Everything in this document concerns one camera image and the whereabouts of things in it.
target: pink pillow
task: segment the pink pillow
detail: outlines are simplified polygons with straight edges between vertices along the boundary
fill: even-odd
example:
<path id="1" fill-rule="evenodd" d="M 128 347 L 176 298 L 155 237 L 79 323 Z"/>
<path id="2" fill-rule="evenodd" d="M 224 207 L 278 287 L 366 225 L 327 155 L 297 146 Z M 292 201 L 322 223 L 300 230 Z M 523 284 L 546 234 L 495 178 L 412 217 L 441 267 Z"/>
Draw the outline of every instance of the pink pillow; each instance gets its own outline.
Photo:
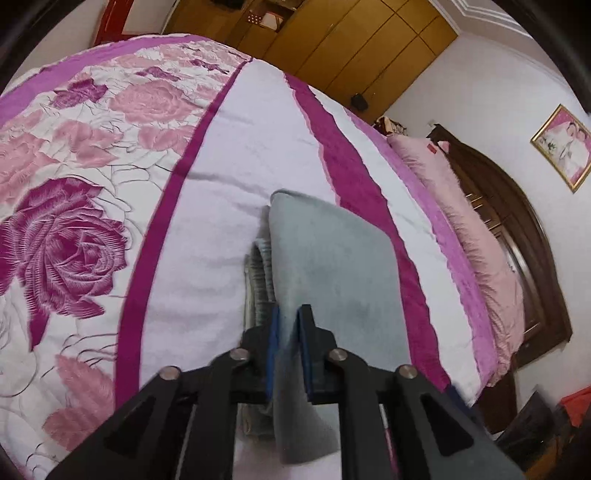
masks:
<path id="1" fill-rule="evenodd" d="M 523 292 L 496 238 L 474 211 L 446 156 L 427 138 L 390 135 L 388 143 L 421 180 L 447 216 L 476 274 L 491 319 L 499 364 L 494 385 L 523 342 Z"/>

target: screw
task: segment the screw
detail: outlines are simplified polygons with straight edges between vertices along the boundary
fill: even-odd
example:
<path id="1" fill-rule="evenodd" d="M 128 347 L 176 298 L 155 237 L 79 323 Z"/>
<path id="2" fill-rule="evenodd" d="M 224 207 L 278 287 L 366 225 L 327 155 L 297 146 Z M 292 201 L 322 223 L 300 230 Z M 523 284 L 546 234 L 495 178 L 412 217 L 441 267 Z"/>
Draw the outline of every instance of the screw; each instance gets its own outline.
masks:
<path id="1" fill-rule="evenodd" d="M 236 362 L 248 360 L 250 357 L 250 352 L 245 348 L 235 348 L 234 350 L 230 351 L 230 358 Z"/>
<path id="2" fill-rule="evenodd" d="M 333 362 L 342 362 L 347 356 L 347 350 L 343 350 L 342 348 L 333 348 L 329 353 L 329 358 Z"/>
<path id="3" fill-rule="evenodd" d="M 400 375 L 409 380 L 412 380 L 418 375 L 417 369 L 412 365 L 403 365 L 398 371 L 400 372 Z"/>
<path id="4" fill-rule="evenodd" d="M 178 367 L 169 365 L 167 367 L 162 367 L 158 374 L 162 380 L 176 380 L 180 376 L 181 371 Z"/>

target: folded towel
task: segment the folded towel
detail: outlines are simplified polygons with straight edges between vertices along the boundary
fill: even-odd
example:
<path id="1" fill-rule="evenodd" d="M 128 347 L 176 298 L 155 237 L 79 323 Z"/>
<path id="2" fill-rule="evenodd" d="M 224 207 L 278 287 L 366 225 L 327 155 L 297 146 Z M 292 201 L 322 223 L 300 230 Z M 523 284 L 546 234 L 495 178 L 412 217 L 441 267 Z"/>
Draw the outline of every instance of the folded towel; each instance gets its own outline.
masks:
<path id="1" fill-rule="evenodd" d="M 311 304 L 316 324 L 331 330 L 340 347 L 373 367 L 394 370 L 410 362 L 398 266 L 381 230 L 348 210 L 302 194 L 280 190 L 272 195 L 269 230 L 272 286 L 281 310 L 275 439 L 284 463 L 308 462 L 339 449 L 339 413 L 336 405 L 307 401 L 297 310 Z"/>
<path id="2" fill-rule="evenodd" d="M 261 232 L 251 253 L 246 257 L 246 307 L 244 328 L 271 321 L 272 304 L 275 302 L 273 273 L 271 270 L 271 240 L 268 228 Z M 256 437 L 273 437 L 273 405 L 244 404 L 240 409 L 244 434 Z"/>

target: gold frame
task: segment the gold frame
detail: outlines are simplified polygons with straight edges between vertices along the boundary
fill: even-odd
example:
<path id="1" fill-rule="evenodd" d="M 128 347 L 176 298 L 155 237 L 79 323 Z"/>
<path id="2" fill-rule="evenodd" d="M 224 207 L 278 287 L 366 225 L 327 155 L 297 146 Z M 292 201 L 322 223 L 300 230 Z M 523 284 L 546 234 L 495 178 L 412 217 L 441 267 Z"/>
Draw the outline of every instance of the gold frame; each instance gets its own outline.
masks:
<path id="1" fill-rule="evenodd" d="M 579 179 L 577 180 L 577 182 L 573 184 L 570 181 L 570 179 L 559 169 L 558 165 L 554 162 L 554 160 L 552 160 L 552 158 L 546 153 L 546 151 L 543 150 L 542 147 L 536 143 L 536 140 L 538 140 L 538 137 L 542 133 L 544 133 L 544 131 L 548 128 L 548 125 L 550 125 L 552 123 L 552 120 L 554 120 L 554 118 L 556 117 L 556 115 L 558 115 L 560 113 L 560 111 L 562 111 L 562 110 L 564 110 L 565 112 L 567 112 L 572 117 L 572 119 L 577 123 L 577 125 L 580 126 L 580 127 L 582 127 L 587 132 L 587 137 L 588 138 L 591 138 L 591 132 L 589 132 L 589 130 L 587 129 L 587 127 L 584 126 L 581 123 L 581 121 L 578 118 L 576 118 L 570 112 L 570 110 L 567 109 L 561 103 L 561 104 L 559 104 L 558 107 L 556 107 L 556 110 L 554 110 L 554 112 L 552 113 L 552 115 L 550 115 L 550 118 L 548 118 L 548 120 L 546 120 L 546 122 L 544 123 L 544 125 L 542 125 L 542 127 L 537 131 L 537 133 L 533 137 L 531 137 L 530 143 L 536 148 L 537 151 L 539 151 L 546 158 L 546 160 L 548 160 L 551 163 L 551 165 L 556 169 L 556 171 L 560 174 L 560 176 L 563 178 L 563 180 L 569 186 L 570 190 L 574 193 L 583 184 L 583 182 L 587 178 L 587 175 L 589 175 L 589 172 L 591 172 L 591 161 L 588 161 L 588 164 L 587 164 L 587 167 L 585 168 L 585 171 L 579 177 Z"/>

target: bedspread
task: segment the bedspread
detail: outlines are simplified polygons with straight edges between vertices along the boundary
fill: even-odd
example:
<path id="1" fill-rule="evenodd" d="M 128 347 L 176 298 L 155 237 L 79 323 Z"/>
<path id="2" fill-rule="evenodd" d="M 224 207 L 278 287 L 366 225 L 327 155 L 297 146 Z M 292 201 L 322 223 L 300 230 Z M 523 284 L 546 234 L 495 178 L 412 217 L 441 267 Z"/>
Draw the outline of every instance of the bedspread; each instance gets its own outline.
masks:
<path id="1" fill-rule="evenodd" d="M 0 98 L 0 165 L 0 442 L 29 478 L 162 366 L 238 344 L 244 257 L 278 189 L 388 235 L 433 383 L 474 401 L 496 367 L 474 273 L 418 179 L 345 108 L 232 48 L 146 36 L 41 69 Z"/>

